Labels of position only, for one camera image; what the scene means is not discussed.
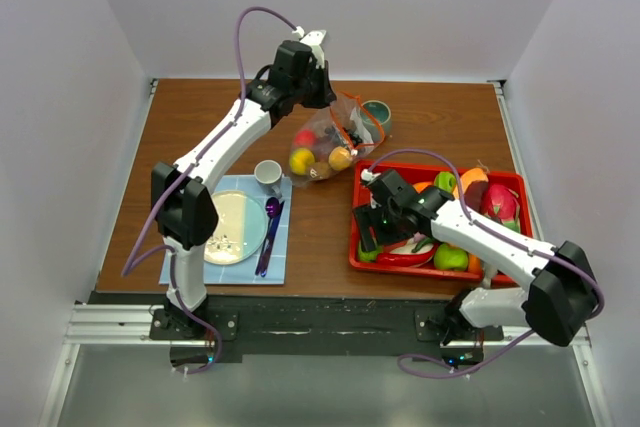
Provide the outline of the green lime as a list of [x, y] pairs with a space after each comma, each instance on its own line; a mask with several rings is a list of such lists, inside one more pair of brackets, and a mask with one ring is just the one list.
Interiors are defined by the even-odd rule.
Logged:
[[361, 242], [357, 247], [357, 261], [361, 263], [375, 263], [377, 257], [384, 252], [382, 246], [377, 245], [373, 250], [366, 251]]

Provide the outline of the yellow lemon toy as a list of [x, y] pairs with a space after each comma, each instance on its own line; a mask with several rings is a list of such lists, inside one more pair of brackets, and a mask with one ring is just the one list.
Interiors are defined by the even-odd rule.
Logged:
[[289, 156], [289, 167], [293, 174], [305, 176], [307, 170], [316, 162], [313, 152], [308, 148], [297, 148]]

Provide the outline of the orange toy fruit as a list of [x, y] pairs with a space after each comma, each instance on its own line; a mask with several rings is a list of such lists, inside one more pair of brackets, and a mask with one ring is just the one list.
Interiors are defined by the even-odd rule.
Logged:
[[334, 148], [328, 156], [328, 164], [336, 172], [349, 168], [352, 164], [351, 151], [345, 147]]

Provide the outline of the red chili pepper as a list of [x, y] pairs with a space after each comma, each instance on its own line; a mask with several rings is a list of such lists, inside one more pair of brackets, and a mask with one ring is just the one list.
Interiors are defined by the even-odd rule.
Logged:
[[391, 252], [383, 252], [376, 257], [379, 264], [395, 267], [417, 267], [432, 260], [437, 247], [427, 244], [417, 252], [412, 252], [408, 246], [403, 246]]

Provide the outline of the red raspberry toy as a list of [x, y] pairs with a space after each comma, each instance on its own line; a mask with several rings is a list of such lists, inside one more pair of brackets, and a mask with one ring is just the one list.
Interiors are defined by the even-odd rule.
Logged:
[[309, 129], [300, 130], [296, 133], [293, 139], [293, 146], [295, 148], [312, 149], [316, 142], [316, 135]]

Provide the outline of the clear orange zip top bag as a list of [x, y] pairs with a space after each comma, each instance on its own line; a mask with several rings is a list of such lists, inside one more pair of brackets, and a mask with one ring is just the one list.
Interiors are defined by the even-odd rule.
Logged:
[[346, 92], [296, 132], [287, 161], [294, 185], [326, 181], [369, 156], [390, 135], [389, 106]]

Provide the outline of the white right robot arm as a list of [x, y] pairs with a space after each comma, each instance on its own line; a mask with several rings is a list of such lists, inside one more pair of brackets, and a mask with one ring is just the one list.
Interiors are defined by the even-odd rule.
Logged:
[[448, 333], [469, 339], [488, 326], [529, 327], [566, 347], [603, 306], [603, 295], [584, 250], [526, 237], [470, 210], [462, 198], [435, 186], [422, 192], [394, 169], [364, 170], [359, 180], [371, 198], [353, 210], [364, 249], [423, 234], [477, 256], [515, 282], [501, 290], [477, 287], [445, 308]]

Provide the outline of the brown kiwi fruit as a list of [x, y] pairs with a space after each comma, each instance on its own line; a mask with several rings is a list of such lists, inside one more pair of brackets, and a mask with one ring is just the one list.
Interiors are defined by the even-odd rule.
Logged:
[[314, 162], [307, 169], [307, 177], [311, 181], [321, 181], [332, 177], [334, 171], [327, 162]]

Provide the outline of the black grape bunch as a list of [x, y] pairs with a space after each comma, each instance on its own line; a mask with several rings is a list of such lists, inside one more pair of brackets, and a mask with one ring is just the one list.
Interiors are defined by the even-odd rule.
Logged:
[[357, 131], [345, 130], [344, 134], [346, 139], [348, 140], [348, 143], [354, 148], [360, 146], [363, 143], [363, 139], [360, 137]]

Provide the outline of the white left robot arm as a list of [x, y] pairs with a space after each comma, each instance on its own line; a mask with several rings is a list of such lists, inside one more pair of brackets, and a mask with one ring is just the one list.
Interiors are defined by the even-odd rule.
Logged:
[[267, 77], [242, 82], [230, 111], [196, 147], [152, 170], [151, 215], [170, 251], [167, 298], [179, 307], [171, 325], [185, 339], [200, 337], [207, 327], [207, 315], [198, 308], [207, 297], [204, 247], [218, 224], [211, 194], [236, 160], [296, 105], [321, 109], [336, 100], [325, 58], [326, 35], [312, 30], [298, 40], [283, 41]]

